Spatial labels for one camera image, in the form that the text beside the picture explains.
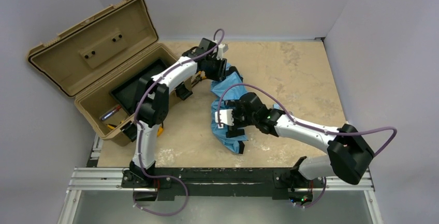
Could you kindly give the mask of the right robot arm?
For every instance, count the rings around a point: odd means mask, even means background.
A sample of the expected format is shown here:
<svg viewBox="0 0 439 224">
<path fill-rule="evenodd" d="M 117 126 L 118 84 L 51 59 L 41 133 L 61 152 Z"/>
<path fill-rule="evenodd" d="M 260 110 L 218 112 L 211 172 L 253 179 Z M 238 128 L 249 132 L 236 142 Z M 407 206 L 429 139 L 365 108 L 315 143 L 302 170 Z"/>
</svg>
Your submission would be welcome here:
<svg viewBox="0 0 439 224">
<path fill-rule="evenodd" d="M 238 100 L 226 100 L 225 105 L 228 108 L 216 111 L 214 116 L 218 125 L 227 127 L 229 137 L 242 135 L 244 127 L 254 126 L 264 134 L 300 141 L 325 153 L 315 158 L 301 157 L 285 177 L 279 177 L 292 186 L 327 176 L 357 185 L 375 157 L 352 125 L 337 128 L 307 122 L 285 110 L 268 108 L 253 92 Z"/>
</svg>

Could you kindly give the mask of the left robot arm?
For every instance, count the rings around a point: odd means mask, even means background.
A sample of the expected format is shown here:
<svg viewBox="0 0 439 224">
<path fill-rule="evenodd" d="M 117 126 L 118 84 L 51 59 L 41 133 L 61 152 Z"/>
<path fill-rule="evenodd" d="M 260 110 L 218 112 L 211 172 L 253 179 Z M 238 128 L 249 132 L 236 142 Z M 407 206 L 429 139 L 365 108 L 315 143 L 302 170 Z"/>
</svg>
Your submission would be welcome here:
<svg viewBox="0 0 439 224">
<path fill-rule="evenodd" d="M 170 95 L 187 99 L 192 91 L 184 81 L 198 72 L 208 79 L 222 81 L 226 78 L 227 46 L 218 40 L 202 39 L 196 47 L 184 52 L 168 68 L 156 66 L 131 80 L 129 86 L 120 86 L 114 92 L 122 108 L 133 114 L 136 132 L 136 150 L 127 170 L 123 170 L 123 188 L 153 187 L 161 179 L 155 172 L 155 148 L 158 130 L 169 112 Z"/>
</svg>

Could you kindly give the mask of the black toolbox latch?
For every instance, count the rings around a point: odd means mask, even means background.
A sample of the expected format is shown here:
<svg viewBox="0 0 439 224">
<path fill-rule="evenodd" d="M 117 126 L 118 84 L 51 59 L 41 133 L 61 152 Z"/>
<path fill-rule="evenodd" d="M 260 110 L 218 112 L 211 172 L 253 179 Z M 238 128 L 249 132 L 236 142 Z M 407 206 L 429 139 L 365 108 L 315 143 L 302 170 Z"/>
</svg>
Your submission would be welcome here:
<svg viewBox="0 0 439 224">
<path fill-rule="evenodd" d="M 129 122 L 120 128 L 121 132 L 125 134 L 131 142 L 137 140 L 137 126 L 133 122 Z"/>
<path fill-rule="evenodd" d="M 175 88 L 175 94 L 181 100 L 185 101 L 193 94 L 193 92 L 189 90 L 184 83 L 182 83 Z"/>
</svg>

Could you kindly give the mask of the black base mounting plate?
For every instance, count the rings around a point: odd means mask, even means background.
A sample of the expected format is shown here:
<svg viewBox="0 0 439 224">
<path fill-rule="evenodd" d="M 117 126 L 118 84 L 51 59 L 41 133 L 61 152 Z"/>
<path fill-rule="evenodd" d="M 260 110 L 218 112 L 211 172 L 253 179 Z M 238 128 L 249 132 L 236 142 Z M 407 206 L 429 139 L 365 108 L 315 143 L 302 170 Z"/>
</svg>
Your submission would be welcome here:
<svg viewBox="0 0 439 224">
<path fill-rule="evenodd" d="M 173 201 L 197 197 L 269 197 L 309 203 L 322 180 L 303 178 L 294 168 L 155 168 L 153 178 L 122 171 L 121 187 L 140 192 L 139 200 Z"/>
</svg>

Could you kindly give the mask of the yellow tape measure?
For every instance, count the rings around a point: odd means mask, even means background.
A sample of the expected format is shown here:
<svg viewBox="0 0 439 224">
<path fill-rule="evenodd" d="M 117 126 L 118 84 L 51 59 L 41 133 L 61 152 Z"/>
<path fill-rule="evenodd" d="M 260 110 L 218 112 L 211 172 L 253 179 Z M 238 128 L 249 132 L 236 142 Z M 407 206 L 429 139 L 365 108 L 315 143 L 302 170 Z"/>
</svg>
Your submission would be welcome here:
<svg viewBox="0 0 439 224">
<path fill-rule="evenodd" d="M 163 125 L 160 125 L 158 130 L 157 130 L 157 137 L 159 137 L 164 131 Z"/>
</svg>

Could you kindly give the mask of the black toolbox tray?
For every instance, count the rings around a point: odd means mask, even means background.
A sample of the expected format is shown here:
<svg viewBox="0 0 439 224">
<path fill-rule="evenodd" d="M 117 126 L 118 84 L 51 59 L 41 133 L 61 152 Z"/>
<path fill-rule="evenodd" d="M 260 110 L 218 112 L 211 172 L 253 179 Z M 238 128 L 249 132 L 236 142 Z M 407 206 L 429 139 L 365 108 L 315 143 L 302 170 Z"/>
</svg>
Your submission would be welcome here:
<svg viewBox="0 0 439 224">
<path fill-rule="evenodd" d="M 165 63 L 161 57 L 157 57 L 153 63 L 143 67 L 132 77 L 113 88 L 110 91 L 110 95 L 128 115 L 132 115 L 135 111 L 134 100 L 139 81 L 141 79 L 148 79 L 151 76 L 163 72 L 167 68 L 168 64 Z"/>
</svg>

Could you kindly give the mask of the black toolbox front latch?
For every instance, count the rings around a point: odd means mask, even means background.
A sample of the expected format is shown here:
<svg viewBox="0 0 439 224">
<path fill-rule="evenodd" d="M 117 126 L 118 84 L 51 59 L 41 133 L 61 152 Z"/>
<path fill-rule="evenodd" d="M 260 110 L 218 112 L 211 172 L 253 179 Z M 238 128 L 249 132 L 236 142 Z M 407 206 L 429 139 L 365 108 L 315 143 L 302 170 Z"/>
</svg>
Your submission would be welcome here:
<svg viewBox="0 0 439 224">
<path fill-rule="evenodd" d="M 120 128 L 121 132 L 125 134 L 131 142 L 137 140 L 137 126 L 133 122 L 129 122 Z"/>
</svg>

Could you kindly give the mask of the yellow tool in toolbox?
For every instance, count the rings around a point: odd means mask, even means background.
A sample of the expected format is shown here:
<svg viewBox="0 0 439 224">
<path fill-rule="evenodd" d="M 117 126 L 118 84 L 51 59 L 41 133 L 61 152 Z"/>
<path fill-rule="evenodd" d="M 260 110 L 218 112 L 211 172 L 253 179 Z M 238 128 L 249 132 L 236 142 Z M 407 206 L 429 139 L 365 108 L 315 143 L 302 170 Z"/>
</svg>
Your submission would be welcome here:
<svg viewBox="0 0 439 224">
<path fill-rule="evenodd" d="M 106 126 L 107 126 L 107 128 L 109 128 L 110 130 L 115 130 L 115 129 L 121 129 L 123 124 L 124 124 L 124 121 L 121 121 L 121 122 L 119 122 L 118 124 L 110 124 L 110 123 L 107 123 Z"/>
</svg>

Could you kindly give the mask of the tan plastic toolbox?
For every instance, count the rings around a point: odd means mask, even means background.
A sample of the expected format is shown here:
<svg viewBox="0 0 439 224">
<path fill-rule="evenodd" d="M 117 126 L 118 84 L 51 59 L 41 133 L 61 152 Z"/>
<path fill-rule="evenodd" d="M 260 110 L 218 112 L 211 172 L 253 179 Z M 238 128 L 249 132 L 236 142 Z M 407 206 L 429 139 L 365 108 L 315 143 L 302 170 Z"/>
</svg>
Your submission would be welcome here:
<svg viewBox="0 0 439 224">
<path fill-rule="evenodd" d="M 131 143 L 120 129 L 106 124 L 133 122 L 123 108 L 102 122 L 99 118 L 119 105 L 110 91 L 161 57 L 170 67 L 178 60 L 159 42 L 145 0 L 122 0 L 40 44 L 28 62 L 50 79 L 86 118 L 97 135 L 119 146 Z"/>
</svg>

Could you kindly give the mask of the yellow handled pliers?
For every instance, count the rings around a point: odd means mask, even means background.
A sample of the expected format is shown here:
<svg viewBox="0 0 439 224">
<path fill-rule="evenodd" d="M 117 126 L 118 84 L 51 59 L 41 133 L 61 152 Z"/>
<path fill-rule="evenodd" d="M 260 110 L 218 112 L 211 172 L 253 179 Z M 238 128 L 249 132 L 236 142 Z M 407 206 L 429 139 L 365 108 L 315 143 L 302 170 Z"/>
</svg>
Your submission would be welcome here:
<svg viewBox="0 0 439 224">
<path fill-rule="evenodd" d="M 205 76 L 203 71 L 198 72 L 195 77 L 193 78 L 191 85 L 192 87 L 194 87 L 195 85 L 197 85 L 199 82 L 205 80 L 207 77 Z"/>
</svg>

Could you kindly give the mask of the aluminium rail frame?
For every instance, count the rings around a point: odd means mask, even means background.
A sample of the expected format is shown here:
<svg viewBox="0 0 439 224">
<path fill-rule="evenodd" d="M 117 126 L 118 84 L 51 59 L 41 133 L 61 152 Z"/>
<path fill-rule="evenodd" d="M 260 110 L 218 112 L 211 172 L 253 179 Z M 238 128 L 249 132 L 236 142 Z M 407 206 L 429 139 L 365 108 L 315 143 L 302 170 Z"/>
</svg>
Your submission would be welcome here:
<svg viewBox="0 0 439 224">
<path fill-rule="evenodd" d="M 121 187 L 122 169 L 131 160 L 133 146 L 119 146 L 95 138 L 94 167 L 75 168 L 60 202 L 58 223 L 382 223 L 375 197 L 375 174 L 367 172 L 358 185 L 327 179 L 327 188 L 314 187 L 319 201 L 300 209 L 270 197 L 214 197 L 189 195 L 174 201 L 147 202 L 157 216 L 133 205 L 132 190 Z M 159 167 L 231 167 L 243 169 L 291 166 L 300 156 L 321 156 L 322 151 L 302 142 L 276 138 L 250 130 L 242 155 L 226 148 L 210 130 L 172 131 L 158 137 Z"/>
</svg>

